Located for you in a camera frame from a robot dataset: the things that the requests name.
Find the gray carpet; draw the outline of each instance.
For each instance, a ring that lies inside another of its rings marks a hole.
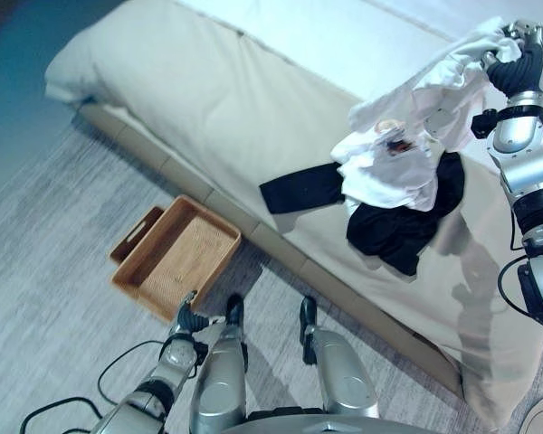
[[[101,370],[122,351],[167,326],[110,284],[111,246],[153,204],[168,205],[174,187],[141,167],[79,120],[60,146],[37,158],[0,192],[0,432],[15,432],[24,415],[51,401],[85,395],[108,411],[96,391]],[[319,323],[357,349],[379,393],[382,417],[439,432],[481,433],[465,403],[352,318],[319,297],[277,261],[243,242],[202,310],[223,313],[229,294],[245,295],[249,345],[248,411],[321,404],[317,375],[301,360],[298,308],[302,294],[319,298]],[[217,330],[202,332],[212,343]],[[113,398],[130,392],[157,348],[137,350],[103,383]],[[169,432],[187,432],[189,381],[169,418]],[[543,360],[534,387],[502,433],[519,431],[529,406],[543,396]],[[29,433],[92,428],[75,403],[31,423]]]

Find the basket handle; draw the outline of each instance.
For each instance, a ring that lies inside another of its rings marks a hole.
[[[147,232],[151,230],[153,225],[159,220],[159,217],[163,215],[163,208],[154,206],[147,212],[145,217],[138,221],[138,223],[130,230],[130,232],[117,244],[117,246],[109,254],[109,257],[120,264],[127,256],[132,252],[137,244],[147,235]]]

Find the black pants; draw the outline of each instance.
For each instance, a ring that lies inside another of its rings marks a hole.
[[[319,165],[260,185],[268,209],[278,214],[344,201],[338,167],[337,163]],[[379,256],[403,274],[416,274],[418,252],[433,238],[442,217],[462,200],[464,170],[460,156],[444,153],[436,176],[438,192],[431,211],[420,212],[405,206],[377,208],[361,203],[348,222],[348,241],[362,253]]]

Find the bed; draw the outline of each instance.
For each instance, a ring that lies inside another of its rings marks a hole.
[[[422,252],[416,278],[350,248],[344,205],[272,216],[258,188],[329,162],[351,107],[394,90],[476,22],[499,13],[543,22],[543,0],[415,5],[130,0],[56,56],[46,93],[234,222],[494,429],[533,381],[543,328],[496,291],[514,254],[484,146],[462,151],[464,199]],[[504,284],[521,303],[515,277]]]

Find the wicker tray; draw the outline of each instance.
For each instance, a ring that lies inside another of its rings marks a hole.
[[[189,291],[194,303],[205,296],[240,241],[231,223],[178,196],[164,212],[152,208],[111,252],[119,264],[112,283],[170,321]]]

